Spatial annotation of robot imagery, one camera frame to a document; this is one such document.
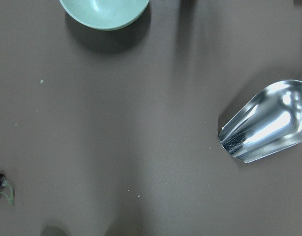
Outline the mint green bowl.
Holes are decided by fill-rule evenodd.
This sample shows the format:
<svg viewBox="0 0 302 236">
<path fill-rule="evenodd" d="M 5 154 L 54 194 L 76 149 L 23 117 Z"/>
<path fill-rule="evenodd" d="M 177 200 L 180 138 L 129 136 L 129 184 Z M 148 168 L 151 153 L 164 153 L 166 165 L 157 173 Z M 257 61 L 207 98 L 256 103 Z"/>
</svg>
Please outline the mint green bowl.
<svg viewBox="0 0 302 236">
<path fill-rule="evenodd" d="M 119 30 L 136 21 L 148 0 L 60 0 L 74 20 L 92 29 Z"/>
</svg>

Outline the stainless steel ice scoop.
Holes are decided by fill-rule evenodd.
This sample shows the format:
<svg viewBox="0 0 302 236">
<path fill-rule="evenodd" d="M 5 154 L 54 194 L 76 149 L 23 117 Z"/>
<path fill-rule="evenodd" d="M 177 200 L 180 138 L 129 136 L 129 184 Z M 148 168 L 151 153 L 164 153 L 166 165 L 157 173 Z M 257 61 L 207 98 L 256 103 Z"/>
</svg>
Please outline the stainless steel ice scoop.
<svg viewBox="0 0 302 236">
<path fill-rule="evenodd" d="M 234 158 L 251 163 L 302 142 L 302 81 L 283 80 L 259 91 L 220 130 Z"/>
</svg>

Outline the dark red cherries pair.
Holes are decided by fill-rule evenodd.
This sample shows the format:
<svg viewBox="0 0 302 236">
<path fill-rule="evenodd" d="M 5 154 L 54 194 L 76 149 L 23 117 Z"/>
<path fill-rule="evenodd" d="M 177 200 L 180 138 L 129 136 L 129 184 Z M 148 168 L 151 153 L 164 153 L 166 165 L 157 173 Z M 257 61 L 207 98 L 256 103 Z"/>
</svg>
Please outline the dark red cherries pair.
<svg viewBox="0 0 302 236">
<path fill-rule="evenodd" d="M 9 194 L 0 190 L 0 196 L 4 196 L 10 204 L 13 204 L 14 202 L 13 186 L 9 183 L 9 181 L 5 178 L 5 176 L 0 173 L 0 189 L 1 188 L 7 188 L 9 190 Z"/>
</svg>

